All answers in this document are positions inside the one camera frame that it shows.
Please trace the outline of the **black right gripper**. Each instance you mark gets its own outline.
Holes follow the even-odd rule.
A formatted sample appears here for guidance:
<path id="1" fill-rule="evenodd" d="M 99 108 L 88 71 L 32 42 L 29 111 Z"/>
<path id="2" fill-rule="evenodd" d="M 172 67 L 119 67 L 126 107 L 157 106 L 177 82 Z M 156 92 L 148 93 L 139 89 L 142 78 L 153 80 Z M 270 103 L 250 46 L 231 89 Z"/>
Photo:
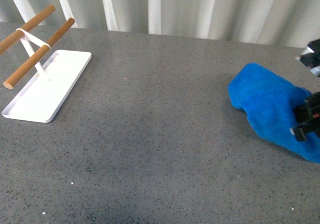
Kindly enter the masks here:
<path id="1" fill-rule="evenodd" d="M 308 71 L 317 77 L 320 76 L 319 44 L 319 39 L 309 42 L 307 48 L 300 56 L 297 57 L 297 60 L 299 60 Z M 293 110 L 298 125 L 293 127 L 290 131 L 295 136 L 297 141 L 306 141 L 306 135 L 310 132 L 315 133 L 317 137 L 320 135 L 319 96 L 319 92 L 311 94 L 304 100 L 302 105 Z"/>

